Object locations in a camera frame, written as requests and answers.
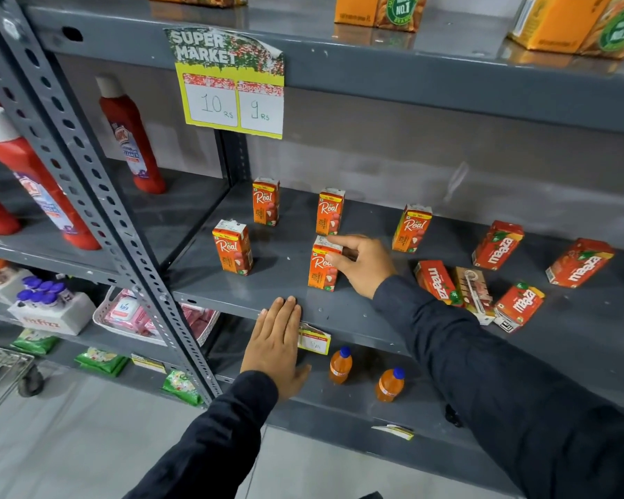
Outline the person's right hand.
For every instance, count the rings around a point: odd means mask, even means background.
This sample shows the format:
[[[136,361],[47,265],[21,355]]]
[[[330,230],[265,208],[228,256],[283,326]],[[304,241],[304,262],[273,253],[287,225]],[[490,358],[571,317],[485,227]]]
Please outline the person's right hand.
[[[353,289],[361,296],[372,300],[379,286],[398,272],[390,254],[379,239],[364,235],[338,235],[335,244],[345,251],[358,252],[357,279],[348,279]]]

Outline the person's left hand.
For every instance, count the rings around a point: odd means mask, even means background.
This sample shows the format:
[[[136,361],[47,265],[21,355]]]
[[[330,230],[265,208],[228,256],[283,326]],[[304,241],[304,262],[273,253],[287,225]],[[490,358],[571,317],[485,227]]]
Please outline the person's left hand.
[[[285,300],[279,297],[272,303],[259,338],[252,341],[250,337],[240,369],[242,373],[259,371],[270,377],[277,387],[279,401],[293,397],[291,379],[295,369],[300,367],[297,365],[297,354],[302,310],[294,296],[285,338],[275,337],[275,317]]]

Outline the small orange juice carton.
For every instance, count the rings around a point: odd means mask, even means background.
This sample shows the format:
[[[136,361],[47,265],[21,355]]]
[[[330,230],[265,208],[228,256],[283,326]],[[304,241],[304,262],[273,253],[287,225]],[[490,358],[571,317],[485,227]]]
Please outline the small orange juice carton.
[[[248,226],[234,219],[222,219],[213,228],[212,236],[223,270],[249,275],[253,268],[253,256]]]
[[[333,292],[335,290],[338,270],[332,263],[326,260],[326,256],[329,253],[342,255],[343,247],[330,242],[327,237],[323,235],[317,235],[311,251],[308,286]]]
[[[432,218],[432,208],[408,203],[392,238],[391,249],[402,253],[415,253]]]
[[[274,227],[279,220],[280,182],[257,177],[252,183],[253,220],[256,224]]]
[[[317,235],[337,235],[345,201],[344,190],[326,187],[319,193],[316,219]]]

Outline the person's left forearm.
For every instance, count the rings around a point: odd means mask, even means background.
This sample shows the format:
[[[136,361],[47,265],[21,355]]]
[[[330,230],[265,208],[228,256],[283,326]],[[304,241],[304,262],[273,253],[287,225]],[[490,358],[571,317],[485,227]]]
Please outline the person's left forearm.
[[[265,373],[241,373],[123,499],[234,499],[277,400]]]

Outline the person's right forearm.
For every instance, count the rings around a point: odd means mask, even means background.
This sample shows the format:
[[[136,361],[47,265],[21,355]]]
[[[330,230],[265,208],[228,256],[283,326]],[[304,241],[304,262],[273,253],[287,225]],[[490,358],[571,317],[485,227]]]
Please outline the person's right forearm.
[[[527,499],[624,499],[624,413],[392,275],[373,306]]]

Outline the yellow white shelf price label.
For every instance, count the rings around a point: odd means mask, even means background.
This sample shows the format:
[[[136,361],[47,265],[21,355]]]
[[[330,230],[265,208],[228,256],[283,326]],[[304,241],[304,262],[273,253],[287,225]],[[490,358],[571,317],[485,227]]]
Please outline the yellow white shelf price label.
[[[143,357],[139,354],[131,353],[130,359],[134,366],[141,367],[142,369],[149,369],[165,375],[167,373],[166,365],[158,360]]]
[[[328,355],[332,336],[307,323],[301,323],[298,331],[298,348],[317,354]]]
[[[395,424],[373,425],[371,428],[390,435],[398,436],[406,441],[412,440],[415,436],[415,433],[412,430],[397,426]]]

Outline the small orange soda bottle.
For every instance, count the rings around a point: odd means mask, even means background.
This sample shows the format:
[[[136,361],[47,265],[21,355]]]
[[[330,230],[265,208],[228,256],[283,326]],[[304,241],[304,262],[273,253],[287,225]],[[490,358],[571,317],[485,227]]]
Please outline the small orange soda bottle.
[[[405,386],[405,370],[396,367],[388,369],[375,385],[375,396],[380,402],[393,402]]]
[[[353,366],[353,357],[349,346],[342,346],[337,350],[330,361],[329,378],[337,384],[342,385],[349,377]]]

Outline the small red mango drink carton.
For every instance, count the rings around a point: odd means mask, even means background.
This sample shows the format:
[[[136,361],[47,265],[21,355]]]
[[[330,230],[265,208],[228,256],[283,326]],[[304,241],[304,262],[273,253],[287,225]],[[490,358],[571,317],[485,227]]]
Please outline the small red mango drink carton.
[[[496,271],[503,266],[524,237],[521,225],[495,220],[472,254],[473,265]]]
[[[615,255],[607,242],[578,238],[546,270],[550,284],[578,288],[604,267]]]
[[[483,272],[477,268],[453,267],[450,275],[457,287],[462,306],[471,312],[481,326],[488,326],[496,318],[494,300]]]
[[[512,285],[494,306],[493,323],[507,333],[523,327],[543,304],[546,295],[525,282]]]
[[[420,260],[414,270],[420,287],[439,301],[453,307],[462,307],[463,301],[441,260]]]

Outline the green snack packet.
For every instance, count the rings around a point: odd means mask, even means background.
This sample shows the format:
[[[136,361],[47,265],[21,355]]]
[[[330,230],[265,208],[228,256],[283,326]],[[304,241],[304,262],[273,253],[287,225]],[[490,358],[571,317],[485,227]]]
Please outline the green snack packet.
[[[50,353],[59,341],[60,338],[55,335],[24,328],[9,346],[17,351],[41,356]]]
[[[198,407],[203,404],[202,397],[197,392],[195,385],[181,370],[172,369],[168,373],[161,390],[191,406]]]
[[[113,352],[89,347],[75,357],[80,368],[105,377],[116,378],[124,370],[129,358]]]

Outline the grey metal shelf rack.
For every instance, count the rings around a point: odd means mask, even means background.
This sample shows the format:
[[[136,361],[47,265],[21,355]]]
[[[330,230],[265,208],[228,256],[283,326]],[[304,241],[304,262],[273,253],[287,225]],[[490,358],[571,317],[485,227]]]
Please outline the grey metal shelf rack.
[[[222,200],[227,184],[190,174],[200,187],[179,195],[175,191],[192,190],[191,184],[182,183],[180,173],[174,189],[163,195],[137,192],[133,184],[124,189],[127,165],[107,161],[67,89],[46,56],[35,58],[35,66],[24,71],[10,50],[0,49],[0,103],[8,123],[25,138],[25,148],[33,149],[54,189],[62,191],[100,248],[72,246],[52,227],[32,236],[28,226],[17,234],[23,238],[21,250],[9,254],[8,246],[0,246],[1,254],[29,266],[132,290],[174,356],[171,365],[186,373],[209,405],[222,392],[166,285],[165,273]]]
[[[100,108],[100,74],[117,78],[138,107],[166,192],[180,173],[192,190],[179,195],[200,187],[190,174],[227,184],[165,273],[221,391],[238,374],[258,310],[295,295],[334,348],[354,345],[354,376],[335,386],[329,360],[303,352],[313,373],[298,397],[275,409],[272,425],[517,494],[469,430],[452,424],[428,375],[365,299],[345,280],[334,293],[307,286],[317,196],[324,187],[346,190],[341,232],[386,243],[406,203],[432,207],[417,254],[394,254],[407,275],[420,258],[468,266],[495,219],[522,225],[524,241],[486,274],[488,288],[499,298],[525,281],[546,302],[523,330],[489,331],[624,409],[624,61],[523,52],[505,41],[508,18],[433,8],[409,35],[333,24],[333,9],[333,0],[250,0],[238,9],[0,0],[0,49],[24,71],[47,57],[107,161],[127,165]],[[242,33],[283,52],[282,141],[185,123],[164,29],[186,26]],[[123,188],[142,192],[127,171]],[[280,182],[274,227],[253,220],[257,177]],[[17,234],[28,226],[32,236],[57,231],[1,165],[0,199],[22,221]],[[222,268],[212,236],[222,219],[248,226],[247,276]],[[21,250],[17,234],[0,237],[9,254]],[[550,284],[547,268],[581,237],[607,242],[614,257],[578,288]],[[1,250],[0,257],[9,260]],[[380,402],[375,385],[396,367],[405,386]],[[385,424],[415,436],[371,428]]]

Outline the white cardboard display box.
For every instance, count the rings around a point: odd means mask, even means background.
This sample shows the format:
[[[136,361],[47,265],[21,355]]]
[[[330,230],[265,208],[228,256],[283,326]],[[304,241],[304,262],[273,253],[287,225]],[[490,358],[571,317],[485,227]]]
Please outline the white cardboard display box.
[[[25,303],[14,303],[7,310],[26,329],[77,336],[92,322],[96,309],[87,294],[77,293],[64,307],[35,309]]]

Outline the cluster of purple-capped bottles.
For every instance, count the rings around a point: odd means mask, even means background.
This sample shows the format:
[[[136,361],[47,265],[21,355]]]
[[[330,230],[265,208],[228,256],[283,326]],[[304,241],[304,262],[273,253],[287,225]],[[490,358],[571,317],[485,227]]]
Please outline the cluster of purple-capped bottles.
[[[65,282],[42,280],[26,276],[21,281],[23,288],[16,295],[16,303],[34,309],[62,309],[75,298]]]

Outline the yellow green paper price sign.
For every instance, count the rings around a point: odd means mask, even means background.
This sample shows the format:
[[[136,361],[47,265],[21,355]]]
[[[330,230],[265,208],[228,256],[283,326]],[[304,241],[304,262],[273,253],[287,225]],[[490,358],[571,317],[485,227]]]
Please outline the yellow green paper price sign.
[[[283,138],[284,54],[210,26],[165,28],[189,125]]]

